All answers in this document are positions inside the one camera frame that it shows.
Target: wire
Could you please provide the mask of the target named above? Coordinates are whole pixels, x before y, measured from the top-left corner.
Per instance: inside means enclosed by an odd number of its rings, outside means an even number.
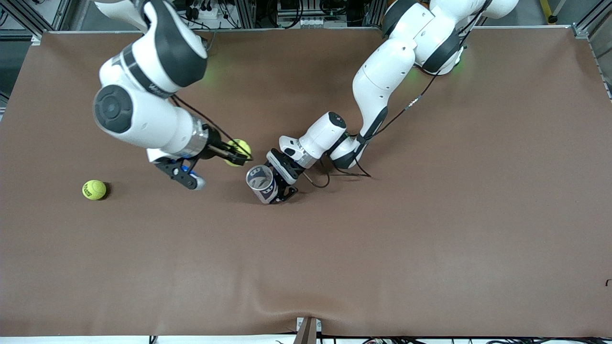
[[[181,17],[181,18],[183,18],[184,20],[187,20],[187,21],[188,21],[188,23],[187,23],[187,27],[189,27],[189,23],[192,23],[192,24],[194,24],[194,25],[195,25],[195,24],[200,25],[200,26],[202,27],[202,30],[203,30],[204,28],[206,28],[206,29],[208,29],[209,31],[212,31],[212,29],[211,29],[211,28],[210,28],[208,25],[206,25],[206,24],[204,24],[204,23],[199,23],[199,22],[197,22],[197,21],[195,21],[195,20],[193,20],[193,19],[189,19],[189,18],[187,18],[187,17],[183,17],[182,15],[180,15],[179,17]]]
[[[289,26],[286,26],[286,27],[285,26],[280,26],[278,24],[278,22],[272,16],[272,13],[278,12],[278,10],[274,9],[273,6],[272,6],[275,1],[277,1],[277,0],[268,0],[268,5],[266,7],[268,20],[270,20],[270,23],[272,23],[272,25],[275,28],[291,29],[292,27],[297,25],[302,20],[302,17],[304,16],[304,3],[302,2],[302,0],[296,0],[296,17],[295,17],[295,19],[293,20],[293,22]]]
[[[340,172],[341,174],[331,174],[331,176],[336,176],[336,177],[344,177],[344,176],[353,176],[353,177],[368,177],[368,178],[372,178],[372,175],[370,173],[367,173],[363,167],[361,167],[361,165],[359,164],[359,161],[357,161],[357,159],[353,159],[355,161],[355,164],[357,165],[357,167],[361,170],[362,173],[353,173],[353,172],[347,172],[347,171],[343,171],[339,168],[336,167],[336,165],[334,165],[334,162],[332,161],[332,165],[334,166],[335,170]]]
[[[329,8],[326,9],[323,4],[329,2]],[[348,2],[345,2],[344,7],[341,7],[340,9],[337,9],[336,12],[334,12],[333,8],[332,8],[332,4],[331,4],[331,0],[321,0],[319,2],[319,10],[321,10],[321,12],[325,13],[326,15],[341,15],[346,13],[346,5]]]
[[[223,8],[221,8],[221,3],[223,2],[223,6],[225,6],[225,11],[223,10]],[[228,17],[226,18],[228,20],[228,22],[234,27],[234,29],[239,29],[240,27],[238,26],[238,24],[234,21],[234,19],[231,17],[231,12],[228,8],[227,2],[225,2],[225,0],[221,0],[219,1],[219,9],[221,9],[221,12],[223,12],[223,17],[225,18],[225,16],[227,15]]]
[[[482,12],[484,12],[485,8],[481,8],[480,11],[478,11],[478,13],[476,14],[476,16],[474,16],[474,18],[465,26],[465,28],[463,28],[463,31],[465,31],[467,28],[470,27],[470,25],[472,25],[482,14]],[[463,43],[465,43],[465,40],[468,38],[469,34],[472,33],[472,31],[468,31],[467,34],[465,34],[465,36],[463,36],[463,38],[461,39],[461,42],[459,43],[459,47],[463,46]],[[427,86],[425,87],[425,89],[419,94],[418,97],[416,97],[412,102],[408,103],[408,105],[406,107],[404,107],[404,109],[402,109],[397,115],[395,115],[395,117],[393,117],[393,119],[391,119],[391,121],[389,121],[382,129],[377,130],[374,134],[368,136],[368,137],[364,137],[364,139],[366,141],[371,140],[374,136],[377,136],[378,134],[382,133],[385,129],[387,129],[391,123],[393,123],[396,119],[398,119],[404,112],[406,112],[406,110],[410,109],[416,102],[418,102],[423,95],[425,95],[425,93],[427,92],[427,90],[429,90],[429,87],[431,86],[431,84],[433,83],[433,81],[438,77],[438,75],[440,75],[441,70],[439,70],[434,76],[433,78],[431,78],[431,80],[429,81],[429,83],[427,84]]]
[[[170,97],[170,99],[174,103],[174,106],[182,108],[181,104],[179,104],[179,102],[176,99],[174,99],[174,97]]]
[[[209,51],[210,49],[212,49],[212,44],[215,42],[215,37],[217,36],[217,31],[219,31],[220,28],[221,28],[221,23],[219,23],[218,29],[216,29],[215,32],[212,33],[211,43],[206,45],[206,51]]]
[[[365,18],[365,6],[359,9],[359,14],[358,14],[358,19],[355,20],[347,20],[347,23],[357,23],[357,22],[361,22],[361,25],[363,25],[364,23],[364,18]]]
[[[325,165],[323,165],[323,161],[319,160],[319,163],[321,164],[321,167],[325,169]],[[317,185],[315,184],[315,182],[312,181],[312,179],[310,179],[310,177],[306,174],[306,172],[304,172],[304,176],[306,177],[306,179],[308,179],[308,181],[312,184],[312,186],[317,187],[319,189],[325,189],[329,185],[329,182],[331,181],[331,177],[329,176],[329,171],[326,172],[326,175],[327,175],[327,183],[325,183],[325,185]]]
[[[217,130],[218,130],[220,133],[224,134],[224,135],[225,135],[225,137],[227,137],[227,138],[228,138],[228,140],[232,141],[232,142],[233,142],[233,143],[236,145],[236,147],[240,147],[240,145],[238,144],[238,142],[236,142],[236,140],[234,140],[234,139],[233,139],[233,138],[232,138],[232,137],[231,137],[231,136],[230,136],[228,133],[226,133],[226,132],[225,132],[225,130],[221,129],[221,127],[219,127],[219,126],[218,126],[218,125],[217,125],[215,122],[213,122],[213,121],[212,121],[210,118],[208,118],[208,116],[206,116],[205,114],[203,114],[202,112],[200,112],[200,110],[198,110],[198,109],[194,108],[194,107],[193,107],[193,106],[191,106],[189,103],[187,103],[185,100],[182,100],[182,99],[181,99],[181,98],[180,98],[178,95],[176,95],[176,94],[173,94],[173,95],[171,96],[171,98],[173,98],[173,101],[174,101],[174,103],[175,103],[175,104],[177,104],[177,106],[181,107],[181,106],[180,106],[180,105],[178,105],[178,103],[176,102],[176,101],[178,100],[180,103],[182,103],[183,105],[185,105],[186,107],[188,107],[190,110],[192,110],[192,111],[194,111],[195,113],[197,113],[198,115],[202,116],[202,118],[204,118],[205,120],[207,120],[207,121],[208,121],[208,123],[210,123],[210,124],[211,124],[213,127],[217,128]],[[244,152],[244,153],[245,153],[245,154],[248,156],[248,159],[247,159],[246,161],[253,161],[253,156],[252,156],[250,153],[245,152],[245,151],[243,151],[243,152]]]

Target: tennis ball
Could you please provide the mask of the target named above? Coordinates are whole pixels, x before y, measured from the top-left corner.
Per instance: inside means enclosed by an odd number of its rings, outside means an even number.
[[[234,141],[229,141],[228,145],[235,147],[238,150],[238,153],[242,153],[244,155],[246,155],[247,157],[251,157],[251,147],[248,145],[248,143],[244,140],[240,140],[240,139],[235,139]],[[231,163],[229,161],[225,161],[229,166],[240,166],[240,165],[236,165],[235,163]]]
[[[106,185],[101,181],[91,180],[83,185],[83,196],[90,200],[99,200],[106,195]]]

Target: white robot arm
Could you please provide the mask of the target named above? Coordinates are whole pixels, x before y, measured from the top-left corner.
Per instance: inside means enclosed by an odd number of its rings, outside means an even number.
[[[458,30],[457,25],[473,14],[501,18],[512,11],[517,2],[431,0],[427,8],[415,0],[395,1],[387,9],[382,24],[382,35],[389,39],[370,55],[353,79],[353,95],[363,117],[359,133],[349,135],[345,130],[330,130],[329,126],[320,126],[319,119],[310,127],[309,134],[298,140],[282,136],[282,152],[272,149],[266,163],[275,177],[278,195],[270,200],[265,197],[260,199],[264,203],[275,203],[294,195],[297,189],[292,185],[297,177],[324,153],[329,155],[336,168],[353,167],[384,122],[391,93],[404,80],[412,66],[418,65],[432,75],[450,72],[459,63],[463,52],[460,36],[463,30]],[[317,137],[316,144],[306,137]],[[310,154],[310,166],[305,166],[301,163],[304,155],[302,152],[310,151],[316,154]],[[258,194],[256,188],[251,184],[249,186]]]
[[[102,88],[93,106],[97,125],[146,148],[150,162],[192,190],[204,186],[204,179],[192,171],[199,159],[220,156],[237,165],[248,161],[201,118],[168,101],[202,79],[207,59],[202,38],[187,28],[174,7],[164,0],[96,5],[110,17],[146,29],[100,68]]]

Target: table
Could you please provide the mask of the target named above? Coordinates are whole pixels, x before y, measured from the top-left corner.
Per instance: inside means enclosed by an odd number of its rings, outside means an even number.
[[[100,65],[138,36],[45,34],[0,125],[1,335],[287,332],[612,336],[612,116],[569,29],[477,29],[461,64],[334,177],[265,206],[248,167],[191,192],[94,124]],[[335,111],[374,30],[221,32],[180,96],[256,162]],[[395,114],[427,84],[413,70]],[[324,181],[320,171],[313,177]],[[110,182],[107,200],[80,192]]]

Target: cup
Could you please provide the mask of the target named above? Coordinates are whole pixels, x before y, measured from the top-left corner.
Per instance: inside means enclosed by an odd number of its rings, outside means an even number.
[[[278,195],[278,185],[274,180],[272,170],[268,166],[257,165],[251,167],[247,172],[246,180],[257,198],[264,204],[270,204]]]

